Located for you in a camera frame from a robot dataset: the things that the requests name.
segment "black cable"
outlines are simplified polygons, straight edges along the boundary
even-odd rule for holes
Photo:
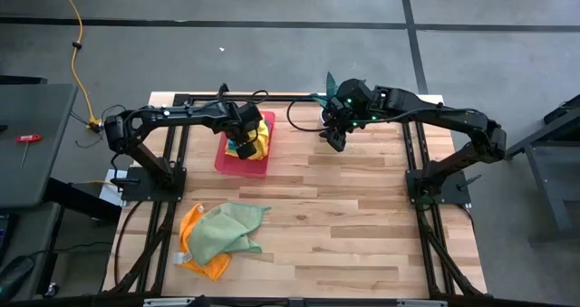
[[[71,117],[75,118],[76,120],[78,120],[80,123],[83,123],[85,125],[89,125],[89,122],[84,120],[81,116],[79,116],[76,112],[71,110]]]
[[[258,130],[258,128],[259,128],[259,125],[260,125],[260,124],[259,124],[259,122],[258,122],[258,124],[257,124],[257,126],[256,126],[256,129],[254,130],[254,131],[256,132],[256,136],[254,137],[254,139],[252,139],[252,140],[250,140],[250,141],[248,142],[249,144],[253,144],[255,141],[257,141],[257,137],[258,137],[257,130]]]
[[[400,114],[399,116],[395,116],[392,118],[387,118],[387,119],[380,119],[380,120],[351,120],[351,122],[360,122],[360,123],[364,123],[364,124],[370,124],[370,123],[380,123],[380,122],[393,122],[393,121],[399,121],[401,119],[404,119],[406,117],[410,117],[413,115],[416,115],[420,112],[425,112],[425,111],[434,111],[434,112],[439,112],[441,114],[445,114],[445,113],[463,113],[463,112],[473,112],[473,113],[481,113],[475,109],[439,109],[439,108],[418,108],[415,110],[410,110],[407,112],[404,112],[402,114]]]
[[[253,93],[250,95],[250,97],[255,97],[255,96],[258,94],[258,93],[265,93],[266,95],[264,96],[264,98],[263,98],[263,99],[261,99],[261,100],[258,100],[258,101],[249,100],[249,99],[236,99],[236,100],[229,100],[229,99],[218,99],[218,100],[214,100],[214,101],[209,101],[209,102],[206,102],[204,105],[202,105],[202,106],[200,106],[200,107],[194,108],[194,109],[192,110],[192,112],[199,111],[199,110],[203,110],[203,109],[205,109],[205,108],[207,108],[207,107],[211,107],[212,105],[216,105],[216,104],[218,104],[218,103],[236,103],[236,102],[245,102],[245,103],[252,103],[252,104],[260,104],[260,103],[262,103],[262,102],[266,101],[266,100],[267,100],[267,98],[270,96],[270,93],[269,93],[268,91],[266,91],[266,90],[258,90],[258,91],[255,91],[255,92],[253,92]]]
[[[122,105],[122,104],[113,104],[109,108],[107,108],[107,109],[105,109],[105,110],[102,111],[102,113],[101,113],[101,122],[104,122],[105,121],[105,113],[107,111],[109,111],[111,109],[115,109],[115,108],[121,108],[121,109],[123,109],[123,111],[127,111],[127,108],[125,108],[124,105]]]
[[[119,157],[119,155],[120,155],[120,153],[115,153],[115,155],[114,155],[114,156],[112,156],[112,159],[111,159],[111,165],[112,165],[112,168],[113,168],[113,170],[114,170],[114,173],[113,173],[113,176],[112,176],[111,182],[112,182],[113,180],[117,179],[117,172],[119,171],[119,169],[117,168],[117,165],[115,165],[115,159],[117,159],[117,158]],[[121,192],[121,189],[120,189],[119,187],[117,187],[117,192],[118,192],[118,193],[120,193],[120,192]]]
[[[129,223],[129,219],[131,219],[131,216],[133,215],[133,213],[135,213],[135,211],[137,210],[137,207],[139,207],[141,205],[141,203],[143,203],[143,201],[137,202],[137,204],[135,204],[135,206],[131,208],[131,210],[127,214],[127,217],[125,218],[125,221],[123,221],[123,226],[121,227],[121,230],[119,232],[119,237],[117,238],[117,245],[115,247],[115,256],[113,259],[113,278],[115,281],[115,285],[119,284],[118,266],[119,266],[119,248],[121,248],[121,239],[122,239],[123,235],[125,234],[125,228],[127,227],[127,224]]]
[[[112,243],[111,242],[92,242],[92,243],[89,243],[89,244],[78,244],[78,245],[72,245],[70,247],[62,248],[62,249],[53,249],[52,252],[53,253],[63,253],[63,252],[68,252],[68,251],[70,251],[70,250],[72,250],[74,248],[91,247],[91,246],[94,246],[94,245],[112,245]],[[36,254],[47,253],[48,251],[49,251],[48,249],[39,250],[39,251],[36,251],[36,252],[34,252],[32,254],[27,255],[27,257],[33,257]]]
[[[83,145],[83,144],[79,143],[79,141],[78,141],[78,140],[76,140],[76,141],[74,142],[74,144],[75,144],[75,145],[76,145],[78,148],[81,148],[81,149],[90,149],[90,148],[92,148],[93,146],[95,146],[95,145],[99,144],[99,142],[100,142],[100,141],[102,141],[102,135],[101,135],[101,134],[98,134],[98,135],[99,135],[99,138],[98,138],[97,140],[95,140],[95,141],[94,141],[93,143],[91,143],[91,144]]]
[[[328,99],[323,98],[321,96],[318,96],[317,98],[322,99],[322,100],[326,100],[328,101]],[[292,121],[292,119],[290,118],[290,109],[292,109],[292,106],[294,106],[297,103],[297,100],[294,100],[292,102],[290,102],[290,104],[288,104],[288,108],[286,109],[286,118],[288,119],[288,123],[290,123],[290,125],[292,125],[292,127],[294,127],[297,130],[301,130],[301,131],[309,131],[309,132],[320,132],[320,131],[325,131],[328,130],[327,128],[324,129],[317,129],[317,130],[309,130],[309,129],[304,129],[302,127],[297,126],[296,124],[294,124],[294,122]]]
[[[435,204],[433,203],[433,204],[431,204],[431,205],[429,205],[429,206],[427,206],[427,207],[425,207],[425,208],[419,208],[419,206],[417,206],[417,209],[418,209],[420,212],[427,212],[427,211],[430,211],[430,210],[433,208],[433,206],[434,206],[434,205],[435,205]]]
[[[473,222],[473,216],[471,216],[471,213],[469,212],[469,210],[466,207],[464,207],[462,204],[457,204],[457,207],[462,209],[463,212],[465,212],[465,214],[468,216],[469,221],[471,221],[471,229],[473,229],[473,233],[475,233],[475,223]]]

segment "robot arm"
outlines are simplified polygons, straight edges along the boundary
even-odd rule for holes
[[[504,158],[506,132],[494,120],[476,110],[453,109],[442,103],[422,101],[409,91],[377,86],[371,91],[362,81],[343,82],[326,105],[331,118],[321,134],[337,151],[343,151],[346,133],[378,122],[418,121],[465,133],[471,139],[462,149],[423,167],[421,190],[438,194],[445,179],[474,163],[492,163]]]
[[[247,133],[255,130],[262,119],[255,104],[238,107],[232,101],[211,101],[200,107],[155,108],[145,106],[110,116],[104,123],[109,148],[115,153],[131,156],[161,183],[170,183],[172,168],[166,158],[156,157],[143,140],[156,128],[170,126],[203,125],[214,134],[223,131],[237,144],[240,158],[256,153]]]

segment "butcher block tabletop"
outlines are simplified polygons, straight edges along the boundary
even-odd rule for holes
[[[153,92],[150,104],[170,106],[175,94]],[[420,98],[442,101],[440,95]],[[337,153],[318,133],[295,130],[287,122],[287,105],[264,102],[258,106],[275,114],[269,167],[263,179],[218,173],[214,160],[221,134],[214,135],[202,126],[190,128],[185,158],[188,177],[173,224],[163,295],[428,298],[417,217],[406,194],[404,172],[408,167],[401,124],[374,124],[356,130],[347,135],[344,152]],[[317,104],[300,102],[291,112],[297,125],[321,127]],[[178,128],[172,159],[180,132]],[[425,125],[425,133],[432,159],[454,152],[449,130]],[[166,135],[167,129],[154,130],[145,144],[161,156]],[[420,168],[421,156],[417,153],[415,158]],[[173,264],[181,218],[197,203],[207,211],[227,201],[272,207],[251,234],[263,253],[233,254],[230,266],[215,282]],[[123,208],[115,242],[133,204]],[[143,249],[151,207],[149,202],[141,204],[127,225],[118,252],[120,278]],[[474,286],[485,292],[468,217],[456,206],[441,206],[440,210],[449,254]],[[164,215],[162,209],[159,223]],[[156,253],[147,288],[153,282],[157,260]],[[435,257],[434,263],[443,288],[439,259]],[[112,270],[113,254],[103,290],[114,285]]]

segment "green cloth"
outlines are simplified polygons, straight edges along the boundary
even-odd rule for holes
[[[270,207],[224,203],[212,208],[196,224],[189,237],[189,251],[199,265],[219,253],[262,253],[262,247],[247,237],[256,230]]]

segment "power cord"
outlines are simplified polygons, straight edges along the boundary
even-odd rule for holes
[[[102,111],[101,120],[105,120],[105,113],[107,113],[107,111],[115,109],[115,108],[122,108],[123,110],[127,110],[127,108],[125,108],[125,106],[123,106],[122,104],[113,104],[110,107],[108,107]],[[71,110],[71,117],[73,117],[75,120],[79,121],[81,124],[87,126],[88,128],[90,127],[89,121],[84,120],[81,116],[79,116],[78,113],[74,112],[74,110]],[[78,140],[75,140],[74,145],[76,145],[78,148],[81,148],[81,149],[90,149],[93,146],[99,144],[99,142],[101,142],[102,140],[104,140],[100,131],[96,132],[96,134],[99,135],[99,138],[96,139],[94,142],[89,143],[89,144],[81,144]]]
[[[131,208],[131,210],[127,214],[127,217],[125,218],[125,221],[123,221],[123,225],[119,232],[119,237],[117,238],[117,245],[115,247],[115,256],[113,258],[113,278],[115,281],[115,285],[119,284],[119,248],[121,248],[121,239],[125,234],[125,228],[127,227],[129,220],[133,216],[133,213],[135,213],[137,208],[141,205],[141,203],[143,203],[143,201],[137,202],[137,204],[135,204],[135,206]]]
[[[473,233],[475,234],[475,222],[473,222],[473,216],[471,216],[471,213],[469,212],[469,210],[463,206],[462,204],[457,204],[457,207],[459,207],[461,210],[463,210],[463,212],[465,212],[465,214],[468,216],[469,221],[471,222],[471,229],[473,229]]]
[[[237,100],[230,100],[230,99],[217,99],[214,101],[209,101],[206,104],[200,106],[200,107],[196,107],[193,109],[193,111],[199,111],[199,110],[203,110],[207,107],[211,107],[212,105],[216,105],[218,103],[226,103],[226,102],[230,102],[230,103],[235,103],[235,102],[245,102],[245,103],[252,103],[252,104],[260,104],[264,101],[266,101],[269,97],[270,97],[270,93],[267,90],[258,90],[253,92],[250,97],[256,97],[257,94],[259,93],[264,93],[264,97],[260,100],[254,101],[254,100],[250,100],[250,99],[237,99]]]
[[[321,97],[321,96],[317,96],[316,98],[318,98],[318,99],[322,99],[322,100],[325,100],[325,101],[327,101],[327,102],[329,101],[329,99],[327,99],[327,98],[324,98],[324,97]],[[298,126],[298,125],[294,124],[294,122],[293,122],[293,121],[292,121],[292,119],[290,118],[290,109],[292,109],[292,107],[293,107],[293,106],[294,106],[294,105],[295,105],[297,102],[298,102],[298,100],[293,100],[292,102],[290,102],[290,104],[288,104],[288,108],[286,109],[286,118],[288,119],[288,123],[289,123],[289,124],[290,124],[292,127],[294,127],[294,128],[295,128],[295,129],[297,129],[297,130],[301,130],[301,131],[308,131],[308,132],[320,132],[320,131],[325,131],[325,130],[328,130],[327,128],[323,128],[323,129],[317,129],[317,130],[310,130],[310,129],[305,129],[305,128],[302,128],[302,127],[300,127],[300,126]]]
[[[112,243],[111,242],[100,242],[100,241],[97,241],[97,242],[92,242],[92,243],[89,243],[89,244],[72,245],[70,247],[63,248],[63,249],[53,249],[52,252],[54,252],[54,253],[64,253],[64,252],[71,251],[72,249],[75,249],[75,248],[91,247],[91,246],[94,246],[94,245],[112,245]],[[33,256],[35,256],[37,254],[42,254],[42,253],[47,253],[47,252],[49,252],[48,249],[43,249],[43,250],[39,250],[39,251],[36,251],[36,252],[34,252],[32,254],[27,255],[27,257],[33,257]]]
[[[76,56],[77,56],[79,50],[82,49],[81,42],[82,42],[82,34],[84,31],[83,26],[82,26],[81,14],[79,14],[79,10],[76,8],[76,5],[74,4],[73,0],[68,0],[68,2],[71,4],[71,7],[74,10],[74,13],[76,14],[76,18],[79,21],[79,26],[80,26],[79,36],[77,37],[77,40],[72,43],[72,47],[74,47],[74,49],[72,51],[72,59],[71,59],[72,76],[74,76],[74,79],[76,80],[77,84],[79,84],[79,87],[82,90],[82,94],[84,95],[84,100],[87,103],[87,109],[89,111],[89,122],[88,122],[87,128],[89,130],[92,130],[95,133],[98,133],[102,129],[102,120],[96,119],[94,117],[94,115],[92,114],[92,105],[91,105],[91,101],[89,100],[89,94],[87,93],[86,89],[84,88],[84,85],[82,85],[81,79],[79,78],[79,75],[76,72]]]
[[[475,109],[440,109],[440,108],[418,108],[415,110],[410,110],[407,112],[404,112],[402,114],[400,114],[399,116],[395,116],[392,118],[387,118],[387,119],[378,119],[378,120],[351,120],[351,122],[356,122],[356,123],[364,123],[364,124],[370,124],[370,123],[381,123],[381,122],[394,122],[394,121],[399,121],[402,120],[404,118],[410,117],[410,116],[414,116],[417,115],[421,112],[426,112],[426,111],[434,111],[434,112],[439,112],[441,114],[453,114],[453,113],[464,113],[464,112],[471,112],[471,113],[481,113]]]

